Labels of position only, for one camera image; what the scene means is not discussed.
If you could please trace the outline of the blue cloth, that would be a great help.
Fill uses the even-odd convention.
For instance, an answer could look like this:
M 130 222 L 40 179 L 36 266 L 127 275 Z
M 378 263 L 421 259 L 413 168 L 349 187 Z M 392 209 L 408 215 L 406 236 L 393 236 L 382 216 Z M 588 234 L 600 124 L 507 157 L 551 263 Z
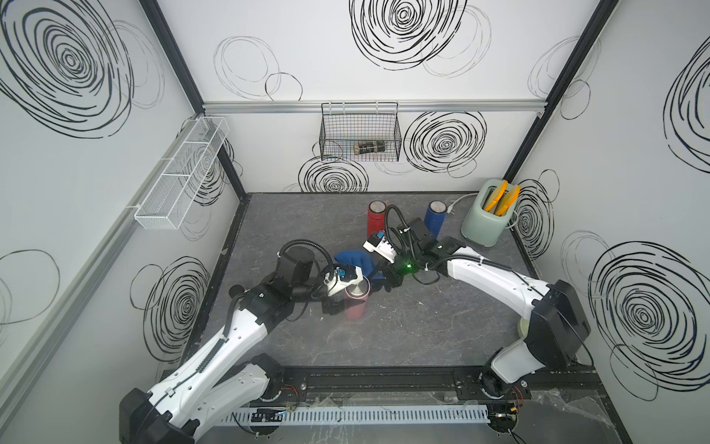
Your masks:
M 335 260 L 338 264 L 358 266 L 362 270 L 362 275 L 369 280 L 371 292 L 379 292 L 384 288 L 386 279 L 382 274 L 380 264 L 375 262 L 366 251 L 342 251 L 335 255 Z

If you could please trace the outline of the pink thermos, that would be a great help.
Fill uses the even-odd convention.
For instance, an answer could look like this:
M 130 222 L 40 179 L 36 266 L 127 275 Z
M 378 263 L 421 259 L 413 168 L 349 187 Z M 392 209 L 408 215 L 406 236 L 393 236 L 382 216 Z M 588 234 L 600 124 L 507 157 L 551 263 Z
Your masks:
M 362 317 L 366 302 L 371 293 L 371 283 L 365 277 L 360 283 L 345 288 L 345 316 L 356 320 Z

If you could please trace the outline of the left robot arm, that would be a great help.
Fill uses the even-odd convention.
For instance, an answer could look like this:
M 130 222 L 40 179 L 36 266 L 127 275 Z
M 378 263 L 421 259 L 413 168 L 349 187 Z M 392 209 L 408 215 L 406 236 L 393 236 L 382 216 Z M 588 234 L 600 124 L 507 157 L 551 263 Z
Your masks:
M 259 284 L 233 286 L 225 324 L 190 359 L 148 391 L 134 389 L 119 405 L 122 443 L 196 443 L 235 409 L 281 394 L 283 368 L 266 354 L 242 358 L 298 301 L 328 299 L 366 283 L 359 266 L 341 265 L 321 245 L 287 242 L 275 271 Z

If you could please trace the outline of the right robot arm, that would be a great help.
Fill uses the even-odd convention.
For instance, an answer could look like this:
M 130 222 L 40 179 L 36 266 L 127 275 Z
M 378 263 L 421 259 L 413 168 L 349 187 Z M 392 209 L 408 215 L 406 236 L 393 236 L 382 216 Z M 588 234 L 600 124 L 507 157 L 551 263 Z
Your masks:
M 437 239 L 419 218 L 372 233 L 364 249 L 381 257 L 379 270 L 393 286 L 407 274 L 436 272 L 481 290 L 527 322 L 523 337 L 496 351 L 481 370 L 480 384 L 492 398 L 538 370 L 570 369 L 586 347 L 591 329 L 574 288 L 564 280 L 550 284 L 526 277 L 455 238 Z

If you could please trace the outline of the red thermos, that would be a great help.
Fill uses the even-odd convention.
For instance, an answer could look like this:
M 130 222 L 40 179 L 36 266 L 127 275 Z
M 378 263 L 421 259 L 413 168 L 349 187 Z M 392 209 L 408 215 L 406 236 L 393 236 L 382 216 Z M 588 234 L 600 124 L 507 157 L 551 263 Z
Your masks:
M 372 201 L 367 211 L 367 237 L 377 235 L 386 229 L 386 208 L 382 201 Z

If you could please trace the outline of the blue thermos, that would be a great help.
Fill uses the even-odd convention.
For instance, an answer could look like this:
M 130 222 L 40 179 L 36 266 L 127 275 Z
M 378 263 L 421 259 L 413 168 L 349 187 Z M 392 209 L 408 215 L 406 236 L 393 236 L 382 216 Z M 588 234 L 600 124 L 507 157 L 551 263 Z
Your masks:
M 444 202 L 432 201 L 429 203 L 423 222 L 425 222 L 425 227 L 427 227 L 435 238 L 439 236 L 446 216 L 447 206 Z

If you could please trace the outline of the small brown jar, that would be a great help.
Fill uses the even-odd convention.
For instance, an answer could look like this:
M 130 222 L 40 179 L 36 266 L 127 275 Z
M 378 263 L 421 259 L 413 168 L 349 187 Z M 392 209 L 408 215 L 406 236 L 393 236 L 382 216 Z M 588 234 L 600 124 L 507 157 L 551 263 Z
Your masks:
M 242 294 L 244 294 L 244 292 L 245 292 L 244 287 L 237 284 L 237 285 L 232 286 L 232 287 L 229 289 L 229 297 L 230 297 L 231 299 L 238 298 L 238 297 L 240 297 Z

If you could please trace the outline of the mint green toaster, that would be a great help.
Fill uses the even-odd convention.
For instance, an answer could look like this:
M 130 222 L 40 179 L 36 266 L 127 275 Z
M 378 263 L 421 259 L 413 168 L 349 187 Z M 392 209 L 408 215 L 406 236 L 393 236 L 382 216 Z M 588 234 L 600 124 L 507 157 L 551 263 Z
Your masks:
M 513 217 L 521 186 L 504 179 L 489 179 L 478 192 L 461 227 L 465 240 L 494 246 Z

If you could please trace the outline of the light green plate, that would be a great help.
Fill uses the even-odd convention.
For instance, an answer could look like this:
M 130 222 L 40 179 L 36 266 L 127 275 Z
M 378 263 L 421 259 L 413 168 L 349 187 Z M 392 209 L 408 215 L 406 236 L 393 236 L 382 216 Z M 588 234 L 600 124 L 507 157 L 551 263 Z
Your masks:
M 517 325 L 517 331 L 518 335 L 521 339 L 524 339 L 527 337 L 528 332 L 529 332 L 529 327 L 530 327 L 530 320 L 529 319 L 520 319 Z

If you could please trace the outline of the white mesh shelf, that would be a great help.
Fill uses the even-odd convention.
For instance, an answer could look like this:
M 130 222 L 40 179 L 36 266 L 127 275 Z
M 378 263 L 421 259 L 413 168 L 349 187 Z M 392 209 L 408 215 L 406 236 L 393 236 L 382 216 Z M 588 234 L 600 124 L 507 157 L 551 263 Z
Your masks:
M 175 231 L 182 225 L 229 135 L 223 117 L 187 120 L 161 174 L 139 204 L 134 218 L 148 231 Z

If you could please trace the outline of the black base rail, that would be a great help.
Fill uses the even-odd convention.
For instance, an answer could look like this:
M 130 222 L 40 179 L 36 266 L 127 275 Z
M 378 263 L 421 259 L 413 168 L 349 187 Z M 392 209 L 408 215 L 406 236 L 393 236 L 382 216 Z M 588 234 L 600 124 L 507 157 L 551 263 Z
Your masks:
M 481 366 L 286 366 L 277 383 L 289 401 L 331 393 L 447 392 L 459 401 L 530 400 L 541 390 L 601 390 L 590 366 L 538 370 L 515 383 L 484 382 Z

